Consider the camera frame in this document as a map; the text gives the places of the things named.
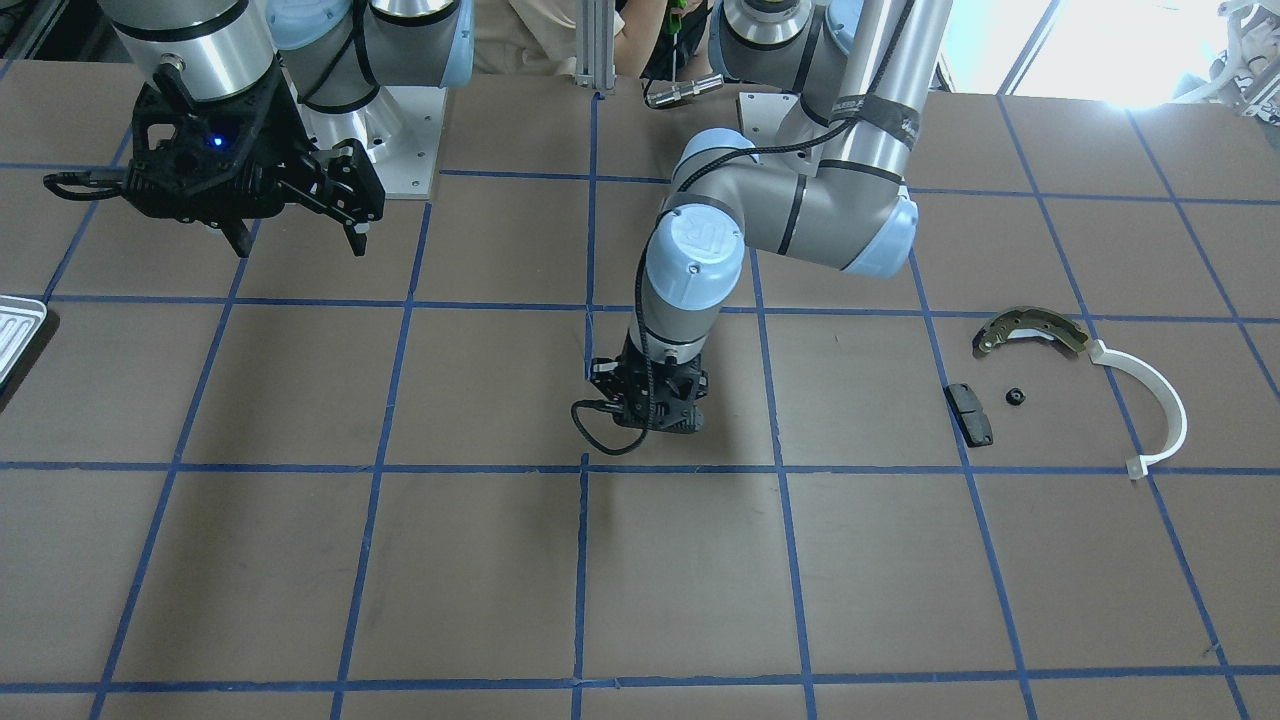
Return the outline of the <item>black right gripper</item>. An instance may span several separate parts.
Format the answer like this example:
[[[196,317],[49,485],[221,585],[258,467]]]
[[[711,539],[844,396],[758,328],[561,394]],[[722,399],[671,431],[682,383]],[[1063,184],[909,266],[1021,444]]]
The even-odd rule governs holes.
[[[206,102],[145,85],[131,132],[131,205],[152,219],[220,231],[237,258],[253,247],[247,223],[283,210],[287,169],[303,167],[300,202],[338,222],[356,258],[383,219],[387,191],[364,143],[312,150],[284,76]]]

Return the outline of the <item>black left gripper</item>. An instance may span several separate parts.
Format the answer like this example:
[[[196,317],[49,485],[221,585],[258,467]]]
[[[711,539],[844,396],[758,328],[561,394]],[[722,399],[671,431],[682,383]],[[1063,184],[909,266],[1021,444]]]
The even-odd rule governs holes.
[[[703,355],[678,364],[649,361],[637,350],[620,356],[622,405],[620,424],[627,428],[692,434],[703,429],[705,418],[698,401],[708,395],[709,383]]]

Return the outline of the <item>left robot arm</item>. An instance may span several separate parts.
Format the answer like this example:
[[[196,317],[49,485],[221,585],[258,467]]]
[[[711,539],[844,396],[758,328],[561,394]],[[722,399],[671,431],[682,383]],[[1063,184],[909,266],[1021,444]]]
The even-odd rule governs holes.
[[[591,369],[617,425],[701,428],[701,350],[749,249],[873,277],[904,265],[919,217],[905,174],[951,10],[718,3],[716,69],[792,94],[809,127],[769,147],[728,128],[687,142],[639,259],[623,348]]]

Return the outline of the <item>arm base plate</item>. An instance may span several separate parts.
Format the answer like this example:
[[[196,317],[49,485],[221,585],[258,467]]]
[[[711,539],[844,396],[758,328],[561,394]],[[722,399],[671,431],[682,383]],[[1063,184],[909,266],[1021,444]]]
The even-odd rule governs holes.
[[[447,88],[383,87],[364,108],[342,114],[300,106],[320,149],[344,138],[366,147],[388,199],[429,200],[445,119]]]
[[[703,183],[737,201],[749,222],[795,220],[800,234],[851,233],[868,243],[888,225],[913,233],[919,209],[905,169],[920,129],[918,109],[877,94],[845,96],[835,119],[822,124],[805,108],[801,96],[746,100],[746,129],[764,111],[782,111],[774,126],[763,124],[773,145],[753,150],[762,161],[732,160]]]

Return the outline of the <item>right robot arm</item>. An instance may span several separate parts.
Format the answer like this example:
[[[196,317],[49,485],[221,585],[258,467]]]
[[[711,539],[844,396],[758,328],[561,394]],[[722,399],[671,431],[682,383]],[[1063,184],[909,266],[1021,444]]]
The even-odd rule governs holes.
[[[394,87],[466,85],[471,1],[104,1],[143,74],[124,170],[95,199],[198,223],[239,258],[248,222],[296,205],[334,220],[355,256],[384,215],[388,161],[412,154]]]

